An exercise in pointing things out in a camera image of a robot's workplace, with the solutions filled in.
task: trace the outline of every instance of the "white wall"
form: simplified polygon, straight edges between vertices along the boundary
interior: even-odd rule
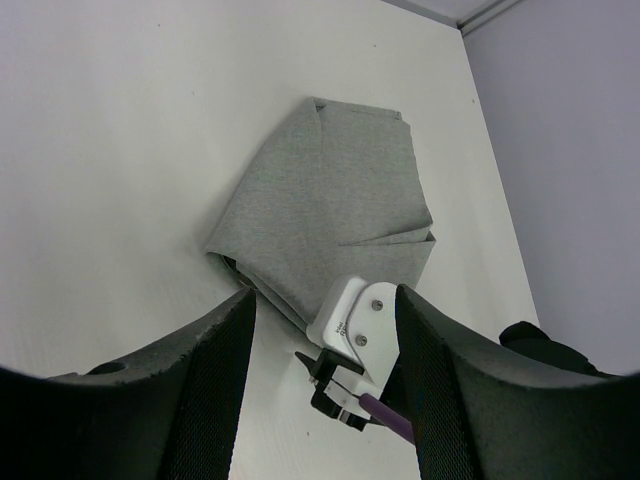
[[[411,125],[439,242],[418,291],[491,337],[536,322],[458,31],[372,0],[6,1],[0,365],[86,372],[227,298],[199,246],[309,95]],[[311,408],[301,332],[256,322],[232,479],[418,478],[399,437]]]
[[[640,369],[640,2],[527,0],[465,39],[541,325]]]

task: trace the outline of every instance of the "gray cloth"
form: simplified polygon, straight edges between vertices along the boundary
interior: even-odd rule
[[[415,287],[432,223],[400,113],[309,98],[262,147],[206,250],[304,329],[342,275]]]

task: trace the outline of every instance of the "white mounting plate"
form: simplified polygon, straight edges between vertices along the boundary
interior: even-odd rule
[[[320,348],[328,348],[360,363],[347,339],[347,320],[358,295],[369,285],[356,275],[336,280],[322,303],[314,322],[307,327],[307,338]]]
[[[374,310],[374,302],[382,302],[379,311]],[[395,303],[396,285],[373,283],[362,290],[347,322],[347,338],[365,368],[365,376],[382,389],[400,354]],[[366,345],[358,345],[359,337],[366,337]]]

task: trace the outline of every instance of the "purple cable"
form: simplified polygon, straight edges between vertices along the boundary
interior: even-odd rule
[[[368,393],[362,394],[359,399],[360,406],[369,415],[382,423],[385,427],[400,435],[407,442],[415,445],[411,422],[403,416],[391,410],[380,400]]]

